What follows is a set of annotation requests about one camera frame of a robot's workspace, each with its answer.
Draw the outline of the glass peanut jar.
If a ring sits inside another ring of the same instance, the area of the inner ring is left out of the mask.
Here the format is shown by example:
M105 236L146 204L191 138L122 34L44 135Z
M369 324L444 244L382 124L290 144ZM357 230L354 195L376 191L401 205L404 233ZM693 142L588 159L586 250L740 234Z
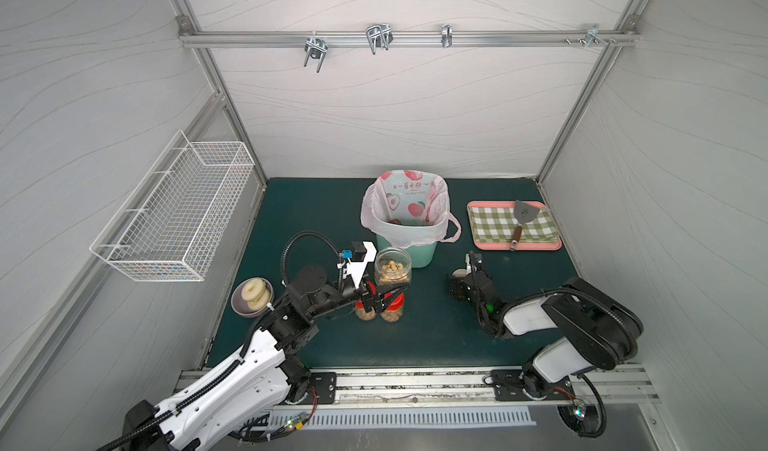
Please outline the glass peanut jar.
M374 261L376 285L405 284L412 279L410 255L402 249L389 247L378 252Z

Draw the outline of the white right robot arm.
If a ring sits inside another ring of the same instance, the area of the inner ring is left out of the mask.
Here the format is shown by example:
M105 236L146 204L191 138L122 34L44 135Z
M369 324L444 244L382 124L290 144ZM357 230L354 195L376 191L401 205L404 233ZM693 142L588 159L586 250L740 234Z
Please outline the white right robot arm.
M493 371L488 383L497 398L522 395L543 401L572 376L613 370L635 357L644 331L641 319L587 281L574 277L563 285L504 301L486 273L479 254L448 281L450 294L472 305L480 328L494 339L513 339L557 329L562 337L537 351L517 372Z

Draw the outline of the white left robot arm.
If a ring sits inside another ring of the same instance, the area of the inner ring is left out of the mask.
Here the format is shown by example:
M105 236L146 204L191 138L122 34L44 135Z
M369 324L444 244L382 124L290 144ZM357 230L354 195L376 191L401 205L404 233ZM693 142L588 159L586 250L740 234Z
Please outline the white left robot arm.
M409 288L407 281L377 285L369 280L377 250L370 241L333 247L338 276L329 281L321 266L288 274L283 250L283 294L248 329L243 344L192 385L158 404L146 400L125 416L124 433L107 450L208 450L274 406L300 402L311 389L311 372L299 350L318 332L316 320L362 303L386 310Z

